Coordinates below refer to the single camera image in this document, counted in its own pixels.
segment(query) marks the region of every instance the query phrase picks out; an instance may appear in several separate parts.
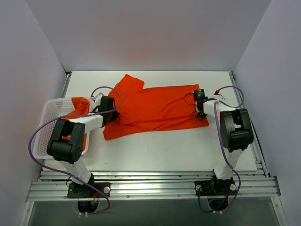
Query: metal frame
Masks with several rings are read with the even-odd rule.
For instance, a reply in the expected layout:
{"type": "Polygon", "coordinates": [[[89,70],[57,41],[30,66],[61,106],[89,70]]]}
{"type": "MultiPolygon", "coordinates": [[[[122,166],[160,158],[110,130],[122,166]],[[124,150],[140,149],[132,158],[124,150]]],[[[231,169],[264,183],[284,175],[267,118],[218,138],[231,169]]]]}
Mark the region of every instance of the metal frame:
{"type": "MultiPolygon", "coordinates": [[[[233,73],[229,73],[235,84],[233,73]]],[[[63,97],[68,88],[71,73],[66,77],[63,97]]],[[[241,103],[239,93],[236,98],[241,103]]],[[[239,197],[271,197],[280,225],[287,225],[279,199],[277,178],[269,177],[258,140],[252,144],[257,171],[240,172],[242,179],[239,197]]],[[[93,171],[96,181],[111,183],[110,200],[155,200],[155,199],[196,199],[194,181],[208,180],[209,171],[191,172],[100,172],[93,171]]],[[[39,181],[33,182],[27,197],[26,207],[20,225],[27,225],[35,201],[72,201],[67,199],[67,176],[52,171],[42,171],[39,181]]]]}

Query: orange fabric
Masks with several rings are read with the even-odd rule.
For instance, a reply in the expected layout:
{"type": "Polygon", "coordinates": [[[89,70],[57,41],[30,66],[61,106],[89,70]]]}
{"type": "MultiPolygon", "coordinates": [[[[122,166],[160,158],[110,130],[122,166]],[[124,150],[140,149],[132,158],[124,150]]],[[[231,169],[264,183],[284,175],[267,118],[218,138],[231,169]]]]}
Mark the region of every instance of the orange fabric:
{"type": "MultiPolygon", "coordinates": [[[[115,86],[122,96],[122,105],[118,109],[120,116],[104,128],[106,140],[150,130],[191,129],[209,125],[207,119],[195,124],[189,120],[194,106],[186,104],[184,96],[199,89],[198,85],[147,89],[143,89],[143,85],[144,81],[126,74],[115,86]]],[[[111,91],[109,96],[115,98],[118,106],[118,95],[111,91]]],[[[188,95],[186,101],[193,103],[193,95],[188,95]]]]}
{"type": "MultiPolygon", "coordinates": [[[[82,115],[89,114],[90,102],[86,98],[72,97],[71,100],[72,100],[72,103],[74,106],[74,110],[72,112],[70,112],[69,114],[82,114],[82,115]]],[[[78,117],[64,117],[64,119],[67,119],[67,120],[76,119],[76,118],[78,118],[78,117]]],[[[63,139],[70,140],[70,136],[67,136],[67,137],[63,136],[63,139]]],[[[84,143],[83,143],[83,151],[86,148],[86,139],[87,139],[87,135],[85,134],[84,143]]]]}

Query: white laundry basket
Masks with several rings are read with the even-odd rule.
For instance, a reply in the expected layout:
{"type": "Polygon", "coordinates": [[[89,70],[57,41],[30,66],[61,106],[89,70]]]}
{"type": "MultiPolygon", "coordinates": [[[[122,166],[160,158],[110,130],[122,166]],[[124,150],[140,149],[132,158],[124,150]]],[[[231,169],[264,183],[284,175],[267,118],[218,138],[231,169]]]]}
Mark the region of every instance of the white laundry basket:
{"type": "MultiPolygon", "coordinates": [[[[90,102],[89,112],[93,110],[94,101],[91,100],[90,97],[86,97],[86,99],[90,102]]],[[[58,98],[49,100],[45,103],[40,124],[39,126],[43,125],[45,122],[48,122],[58,116],[69,114],[71,111],[74,110],[74,106],[70,98],[58,98]]],[[[34,141],[33,146],[33,156],[36,159],[53,159],[52,156],[47,154],[47,145],[50,140],[53,128],[55,126],[55,121],[49,123],[47,126],[42,128],[34,141]]],[[[89,146],[89,133],[87,133],[86,138],[86,147],[82,152],[82,155],[87,152],[89,146]]]]}

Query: black mounting plate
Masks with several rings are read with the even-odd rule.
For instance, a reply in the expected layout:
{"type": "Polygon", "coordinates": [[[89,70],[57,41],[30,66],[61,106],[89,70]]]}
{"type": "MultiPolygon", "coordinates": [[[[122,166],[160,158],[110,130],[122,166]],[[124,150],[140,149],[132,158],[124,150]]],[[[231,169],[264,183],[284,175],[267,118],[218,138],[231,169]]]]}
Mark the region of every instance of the black mounting plate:
{"type": "Polygon", "coordinates": [[[198,190],[196,189],[197,185],[201,185],[202,186],[202,189],[200,191],[199,196],[218,196],[218,195],[226,196],[226,192],[227,191],[229,192],[228,195],[235,195],[236,194],[236,190],[232,191],[230,189],[222,190],[222,191],[220,191],[217,194],[212,189],[211,181],[210,180],[201,180],[201,181],[195,181],[194,182],[194,189],[195,189],[195,192],[196,192],[196,196],[198,196],[198,190]]]}
{"type": "MultiPolygon", "coordinates": [[[[107,197],[110,196],[111,184],[109,182],[94,183],[93,187],[97,188],[99,191],[104,193],[107,197]],[[104,192],[105,187],[109,187],[110,190],[108,193],[104,192]]],[[[96,191],[94,191],[93,189],[87,186],[78,185],[74,182],[71,182],[69,184],[67,198],[70,199],[93,198],[95,193],[96,191]]],[[[97,198],[104,198],[104,197],[102,195],[98,195],[97,198]]]]}

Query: white table surface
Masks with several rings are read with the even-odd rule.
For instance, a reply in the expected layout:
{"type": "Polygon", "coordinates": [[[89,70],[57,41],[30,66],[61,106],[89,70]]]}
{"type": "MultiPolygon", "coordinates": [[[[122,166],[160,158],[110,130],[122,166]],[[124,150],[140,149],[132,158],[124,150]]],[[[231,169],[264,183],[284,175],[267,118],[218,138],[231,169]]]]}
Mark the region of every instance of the white table surface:
{"type": "MultiPolygon", "coordinates": [[[[199,84],[209,97],[218,88],[231,85],[228,72],[74,71],[66,97],[86,97],[96,87],[114,87],[126,73],[145,81],[145,88],[199,84]]],[[[105,95],[109,93],[108,89],[101,91],[105,95]]],[[[238,104],[233,89],[221,93],[230,105],[238,104]]],[[[103,129],[96,129],[90,133],[89,149],[82,158],[91,171],[211,171],[221,149],[214,118],[208,117],[208,120],[208,127],[150,131],[109,141],[104,140],[103,129]]],[[[47,160],[45,164],[64,169],[54,160],[47,160]]],[[[236,169],[257,170],[251,146],[241,155],[236,169]]]]}

